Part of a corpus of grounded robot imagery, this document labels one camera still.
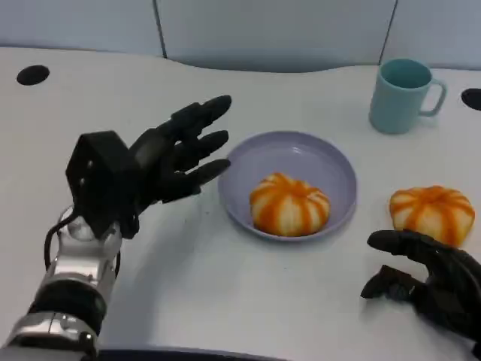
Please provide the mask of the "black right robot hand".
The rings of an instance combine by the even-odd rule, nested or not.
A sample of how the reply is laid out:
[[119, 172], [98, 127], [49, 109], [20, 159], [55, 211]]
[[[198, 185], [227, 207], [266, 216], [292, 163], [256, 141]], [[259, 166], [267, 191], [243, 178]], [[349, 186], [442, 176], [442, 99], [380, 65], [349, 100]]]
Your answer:
[[413, 306], [428, 322], [474, 342], [480, 358], [480, 264], [467, 252], [410, 230], [378, 230], [370, 247], [423, 264], [426, 281], [383, 265], [364, 285], [361, 297], [386, 297]]

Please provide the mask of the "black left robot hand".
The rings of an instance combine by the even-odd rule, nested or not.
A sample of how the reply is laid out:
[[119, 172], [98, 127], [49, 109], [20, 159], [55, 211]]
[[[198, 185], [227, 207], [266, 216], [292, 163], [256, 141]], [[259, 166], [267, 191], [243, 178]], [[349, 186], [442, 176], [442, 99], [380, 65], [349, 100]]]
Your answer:
[[231, 96], [223, 95], [203, 104], [192, 103], [134, 142], [130, 151], [142, 172], [137, 200], [140, 213], [158, 202], [197, 195], [203, 185], [228, 169], [228, 159], [200, 164], [228, 141], [228, 132], [220, 130], [204, 137], [200, 134], [229, 110], [231, 102]]

